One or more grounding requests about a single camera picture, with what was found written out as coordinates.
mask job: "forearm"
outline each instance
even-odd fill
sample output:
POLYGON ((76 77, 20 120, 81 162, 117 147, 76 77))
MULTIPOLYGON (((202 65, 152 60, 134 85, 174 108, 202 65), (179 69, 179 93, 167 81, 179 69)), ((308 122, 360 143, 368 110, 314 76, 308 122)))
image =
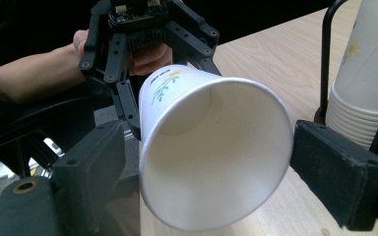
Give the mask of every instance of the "forearm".
POLYGON ((26 104, 83 82, 73 44, 0 67, 0 101, 26 104))

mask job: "person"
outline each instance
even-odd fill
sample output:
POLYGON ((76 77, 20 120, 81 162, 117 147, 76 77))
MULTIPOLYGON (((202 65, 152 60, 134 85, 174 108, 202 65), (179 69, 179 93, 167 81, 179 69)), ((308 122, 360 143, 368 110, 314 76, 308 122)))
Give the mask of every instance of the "person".
MULTIPOLYGON (((20 110, 40 106, 44 101, 87 92, 79 62, 88 33, 82 29, 89 26, 95 3, 96 0, 54 0, 48 4, 0 0, 0 12, 4 12, 0 19, 0 124, 10 122, 20 110)), ((171 63, 172 52, 165 44, 159 44, 133 54, 130 60, 131 75, 147 75, 171 63)), ((46 127, 45 135, 68 150, 94 126, 93 109, 81 104, 46 127)), ((0 147, 0 161, 19 174, 16 148, 14 144, 0 147)))

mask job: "human hand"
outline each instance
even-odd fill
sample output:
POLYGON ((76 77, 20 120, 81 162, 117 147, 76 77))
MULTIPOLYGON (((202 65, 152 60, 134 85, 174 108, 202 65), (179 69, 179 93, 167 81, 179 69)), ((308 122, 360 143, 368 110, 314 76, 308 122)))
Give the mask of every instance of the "human hand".
MULTIPOLYGON (((87 30, 76 31, 73 44, 82 57, 85 52, 87 30)), ((158 68, 172 64, 172 49, 164 43, 134 52, 130 59, 128 71, 130 75, 144 76, 158 68)))

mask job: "wooden table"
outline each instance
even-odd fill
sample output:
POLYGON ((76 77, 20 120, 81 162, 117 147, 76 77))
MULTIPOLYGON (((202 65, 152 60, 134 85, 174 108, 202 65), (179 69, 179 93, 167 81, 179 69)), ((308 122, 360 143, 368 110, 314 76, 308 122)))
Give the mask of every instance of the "wooden table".
MULTIPOLYGON (((360 0, 349 0, 333 20, 330 82, 340 67, 360 0)), ((285 102, 292 124, 313 121, 320 102, 321 30, 326 10, 236 39, 218 47, 214 61, 223 76, 260 82, 285 102)), ((378 235, 339 227, 292 168, 274 194, 238 222, 212 232, 188 233, 164 225, 141 200, 141 235, 378 235)))

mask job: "light wood tabletop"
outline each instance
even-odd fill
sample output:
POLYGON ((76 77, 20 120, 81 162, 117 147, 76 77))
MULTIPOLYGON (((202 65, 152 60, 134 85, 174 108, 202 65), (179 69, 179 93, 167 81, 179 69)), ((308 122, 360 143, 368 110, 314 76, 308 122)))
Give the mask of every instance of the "light wood tabletop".
MULTIPOLYGON (((334 16, 330 82, 339 70, 360 0, 346 1, 334 16)), ((225 77, 255 80, 285 103, 292 124, 313 121, 320 102, 321 35, 326 9, 218 47, 214 61, 225 77)), ((141 235, 378 235, 341 228, 290 167, 272 196, 253 213, 216 231, 189 233, 164 225, 141 199, 141 235)))

